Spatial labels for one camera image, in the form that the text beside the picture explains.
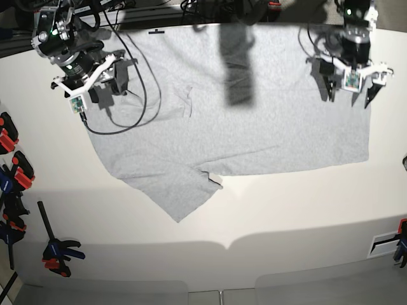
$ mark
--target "red clamp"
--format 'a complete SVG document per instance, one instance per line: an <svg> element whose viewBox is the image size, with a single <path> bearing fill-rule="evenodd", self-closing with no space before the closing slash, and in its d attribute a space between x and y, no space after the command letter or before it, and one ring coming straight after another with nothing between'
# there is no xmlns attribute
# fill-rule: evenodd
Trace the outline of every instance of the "red clamp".
<svg viewBox="0 0 407 305"><path fill-rule="evenodd" d="M21 151L17 151L14 154L11 172L14 173L14 179L20 185L18 191L29 189L36 178L32 166Z"/></svg>
<svg viewBox="0 0 407 305"><path fill-rule="evenodd" d="M399 226L399 234L401 234L401 227L403 226L403 223L405 223L405 222L407 222L407 218L401 219L400 226Z"/></svg>
<svg viewBox="0 0 407 305"><path fill-rule="evenodd" d="M3 214L3 218L4 218L5 220L9 220L7 214ZM13 228L16 229L16 230L19 230L20 232L24 232L24 231L27 229L27 225L26 225L26 224L24 224L23 227L19 227L19 226L16 225L16 223L13 222L13 221L10 221L10 227L13 227Z"/></svg>
<svg viewBox="0 0 407 305"><path fill-rule="evenodd" d="M279 2L270 1L268 3L268 5L272 6L272 8L270 8L270 10L272 10L272 11L281 11L281 7L280 7L281 3L279 3Z"/></svg>
<svg viewBox="0 0 407 305"><path fill-rule="evenodd" d="M64 278L68 277L68 273L69 273L69 276L71 275L71 272L68 267L65 267L65 269L68 273L61 269L58 259L48 259L48 260L42 259L42 262L45 263L46 269L49 269L59 275L62 275Z"/></svg>
<svg viewBox="0 0 407 305"><path fill-rule="evenodd" d="M18 131L7 112L0 115L0 131L0 154L14 151L18 143Z"/></svg>
<svg viewBox="0 0 407 305"><path fill-rule="evenodd" d="M24 187L24 189L29 189L32 186L32 181L34 181L36 176L32 176L31 179L28 178L26 175L24 175L24 171L21 169L21 167L19 167L17 168L14 178L22 187Z"/></svg>

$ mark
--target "white tabletop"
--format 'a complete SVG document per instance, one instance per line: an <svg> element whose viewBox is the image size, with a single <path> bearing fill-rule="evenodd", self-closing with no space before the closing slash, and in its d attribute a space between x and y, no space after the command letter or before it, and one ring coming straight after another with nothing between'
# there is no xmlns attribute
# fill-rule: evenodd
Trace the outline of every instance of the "white tabletop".
<svg viewBox="0 0 407 305"><path fill-rule="evenodd" d="M55 235L83 244L86 260L68 263L77 278L249 288L268 273L365 259L372 237L407 215L406 47L407 34L378 30L371 57L395 76L371 105L368 162L222 177L223 190L180 223L106 172L63 92L50 89L58 67L35 51L2 58L0 107L36 172L23 197L31 211L24 241L48 241L36 206L43 200Z"/></svg>

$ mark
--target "blue clamp handle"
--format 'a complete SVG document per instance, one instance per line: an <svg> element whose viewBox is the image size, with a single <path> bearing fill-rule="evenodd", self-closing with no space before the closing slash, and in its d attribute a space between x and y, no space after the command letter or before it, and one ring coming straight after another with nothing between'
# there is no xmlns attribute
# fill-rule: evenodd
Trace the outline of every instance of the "blue clamp handle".
<svg viewBox="0 0 407 305"><path fill-rule="evenodd" d="M13 38L13 30L12 29L4 29L0 27L0 40L11 39Z"/></svg>
<svg viewBox="0 0 407 305"><path fill-rule="evenodd" d="M13 181L9 178L4 170L0 167L0 188L3 193L8 194L13 189Z"/></svg>
<svg viewBox="0 0 407 305"><path fill-rule="evenodd" d="M73 249L69 249L69 247L80 247L81 243L78 241L74 240L66 240L66 241L60 241L60 240L53 240L50 241L48 244L48 248L51 250L52 257L55 258L64 258L69 261L67 256L75 257L77 259L85 259L85 254L80 251L76 251Z"/></svg>
<svg viewBox="0 0 407 305"><path fill-rule="evenodd" d="M400 268L404 268L407 265L407 239L401 238L398 246L394 260L398 262L403 258Z"/></svg>

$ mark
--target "wire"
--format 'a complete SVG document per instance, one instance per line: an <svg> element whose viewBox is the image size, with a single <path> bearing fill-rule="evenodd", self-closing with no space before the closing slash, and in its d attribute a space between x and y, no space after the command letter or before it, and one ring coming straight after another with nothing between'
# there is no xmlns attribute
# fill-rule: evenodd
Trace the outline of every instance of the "wire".
<svg viewBox="0 0 407 305"><path fill-rule="evenodd" d="M314 46L315 50L319 51L320 53L326 54L324 51L321 51L318 46L316 45L316 43L312 40L311 38L311 34L310 34L310 23L313 19L313 17L315 16L315 14L319 11L319 9L321 7L324 6L325 3L327 3L328 0L322 0L321 3L318 4L318 6L314 9L314 11L312 12L310 18L308 19L307 22L307 34L308 34L308 38L310 39L312 45Z"/></svg>
<svg viewBox="0 0 407 305"><path fill-rule="evenodd" d="M114 28L116 29L116 31L119 29L119 25L117 24L117 22L118 22L118 17L119 17L119 12L120 12L120 10L117 10L117 13L116 13L116 20L114 21Z"/></svg>
<svg viewBox="0 0 407 305"><path fill-rule="evenodd" d="M90 9L93 11L93 17L95 19L95 25L93 27L91 27L89 30L91 32L96 32L100 27L100 16L99 16L98 11L103 10L103 7L100 4L99 0L90 1L89 6L90 6Z"/></svg>
<svg viewBox="0 0 407 305"><path fill-rule="evenodd" d="M142 89L143 89L143 91L144 91L144 105L143 105L143 108L142 108L142 112L141 112L140 118L137 120L137 122L136 122L134 125L132 125L132 126L130 126L130 127L127 127L127 128L125 128L125 129L119 130L119 131L117 131L117 132L96 132L95 130L91 129L91 128L88 126L88 122L87 122L87 120L86 120L86 115L85 115L84 112L81 112L81 119L82 119L82 122L83 122L83 124L85 125L86 129L89 130L89 132L92 132L92 133L94 133L94 134L96 134L96 135L118 135L119 133L127 132L127 131L133 129L133 128L135 128L138 124L140 124L141 120L142 120L143 117L144 117L144 114L146 113L146 108L147 108L147 90L146 90L146 86L144 85L144 81L142 80L142 77L141 77L139 68L138 68L138 66L135 64L135 60L134 60L134 58L133 58L132 53L131 53L130 50L128 49L127 44L122 40L122 38L120 37L119 33L117 33L117 31L114 29L114 27L113 27L112 24L110 23L110 21L109 21L109 19L108 19L108 17L107 17L106 11L103 10L103 14L104 14L104 16L105 16L105 18L106 18L106 20L107 20L107 23L109 24L110 28L112 29L112 31L114 32L114 34L117 36L117 38L120 40L120 42L123 44L123 46L125 47L125 49L126 49L128 55L130 56L130 59L132 60L132 63L133 63L133 65L134 65L134 67L135 67L135 70L136 70L136 72L137 72L137 75L138 75L138 77L139 77L139 79L140 79L140 83L141 83Z"/></svg>
<svg viewBox="0 0 407 305"><path fill-rule="evenodd" d="M183 9L183 2L181 2L181 5L180 5L180 7L181 7L181 9L183 11L183 16L181 18L181 25L184 24L184 18L185 18L185 14L186 14L186 10Z"/></svg>

